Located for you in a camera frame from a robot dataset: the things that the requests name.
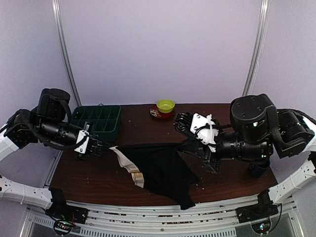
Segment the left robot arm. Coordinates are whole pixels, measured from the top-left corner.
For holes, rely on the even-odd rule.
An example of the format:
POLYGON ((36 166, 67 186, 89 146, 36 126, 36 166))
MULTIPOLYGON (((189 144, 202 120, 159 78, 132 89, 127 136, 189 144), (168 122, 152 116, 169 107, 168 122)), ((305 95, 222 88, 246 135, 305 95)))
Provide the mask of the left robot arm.
MULTIPOLYGON (((96 134, 57 118, 43 118, 29 110, 18 110, 0 128, 0 159, 22 154, 28 147, 43 145, 50 150, 71 150, 80 155, 97 156, 109 147, 96 134)), ((21 204, 52 210, 60 219, 71 215, 63 191, 39 188, 0 177, 0 197, 21 204)))

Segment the black underwear beige waistband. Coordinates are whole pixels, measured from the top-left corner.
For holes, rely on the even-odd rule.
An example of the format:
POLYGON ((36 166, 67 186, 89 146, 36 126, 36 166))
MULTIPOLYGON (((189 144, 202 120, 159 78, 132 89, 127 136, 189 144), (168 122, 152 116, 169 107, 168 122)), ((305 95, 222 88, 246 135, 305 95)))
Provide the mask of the black underwear beige waistband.
POLYGON ((119 165, 131 174, 136 186, 167 197, 187 210, 195 206, 189 191, 198 177, 179 155, 182 145, 149 143, 109 149, 116 153, 119 165))

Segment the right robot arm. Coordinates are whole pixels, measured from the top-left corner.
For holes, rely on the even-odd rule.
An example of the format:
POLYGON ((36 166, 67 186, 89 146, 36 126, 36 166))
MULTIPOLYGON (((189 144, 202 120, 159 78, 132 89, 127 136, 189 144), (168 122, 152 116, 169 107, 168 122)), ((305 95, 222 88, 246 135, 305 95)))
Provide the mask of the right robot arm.
POLYGON ((265 217, 272 206, 303 187, 316 175, 316 120, 299 110, 277 109, 246 118, 246 114, 230 114, 230 124, 221 125, 212 115, 177 114, 175 129, 187 136, 189 152, 202 159, 204 168, 217 173, 224 158, 249 164, 249 172, 260 177, 270 166, 276 152, 280 158, 310 152, 299 170, 280 185, 262 191, 253 214, 265 217))

